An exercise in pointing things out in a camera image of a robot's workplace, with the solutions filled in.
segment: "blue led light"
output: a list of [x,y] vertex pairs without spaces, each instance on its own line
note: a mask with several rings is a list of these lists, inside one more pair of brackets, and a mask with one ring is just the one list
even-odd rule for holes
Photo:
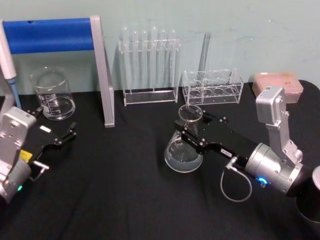
[[263,183],[263,184],[268,184],[267,180],[265,180],[263,177],[258,177],[258,182]]

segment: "test tube rack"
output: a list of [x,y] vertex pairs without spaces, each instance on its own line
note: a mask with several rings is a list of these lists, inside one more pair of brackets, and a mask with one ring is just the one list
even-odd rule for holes
[[186,104],[239,103],[244,82],[238,70],[184,72],[182,92]]
[[118,42],[124,105],[178,102],[180,41],[153,26],[151,31],[122,29]]

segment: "glass cylinder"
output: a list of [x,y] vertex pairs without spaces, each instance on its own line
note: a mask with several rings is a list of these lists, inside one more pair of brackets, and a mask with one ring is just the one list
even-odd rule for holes
[[30,81],[47,119],[63,120],[74,113],[76,105],[62,67],[39,68],[31,74]]
[[[180,120],[195,134],[198,134],[198,122],[203,116],[202,109],[195,105],[183,105],[178,111]],[[203,156],[182,140],[181,132],[175,131],[164,151],[164,159],[170,168],[179,173],[189,173],[200,167]]]

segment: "black tablecloth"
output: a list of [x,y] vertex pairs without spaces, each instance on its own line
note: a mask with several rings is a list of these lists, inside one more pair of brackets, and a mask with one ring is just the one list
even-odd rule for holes
[[[303,151],[303,162],[320,165],[320,91],[302,81],[297,104],[288,104],[290,137]],[[227,160],[216,153],[201,167],[182,174],[165,165],[164,150],[174,133],[174,120],[184,104],[136,104],[124,107],[115,94],[115,128],[104,128],[99,92],[74,93],[75,113],[64,121],[39,123],[63,133],[76,121],[77,137],[61,151],[48,151],[40,161],[50,165],[37,182],[26,182],[0,212],[2,240],[312,240],[320,226],[308,224],[294,198],[252,180],[244,203],[228,201],[220,191]],[[35,96],[21,96],[24,110],[35,108]],[[229,118],[238,133],[269,144],[259,123],[255,97],[246,83],[239,104],[203,109]],[[234,198],[248,194],[246,181],[225,175],[225,190]]]

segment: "erlenmeyer flask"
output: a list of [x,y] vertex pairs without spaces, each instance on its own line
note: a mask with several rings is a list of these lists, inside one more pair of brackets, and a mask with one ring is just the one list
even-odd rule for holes
[[[202,109],[195,105],[183,105],[178,113],[188,129],[198,134],[198,122],[203,116]],[[164,160],[173,170],[189,173],[201,165],[203,156],[181,139],[181,132],[175,131],[164,151]]]

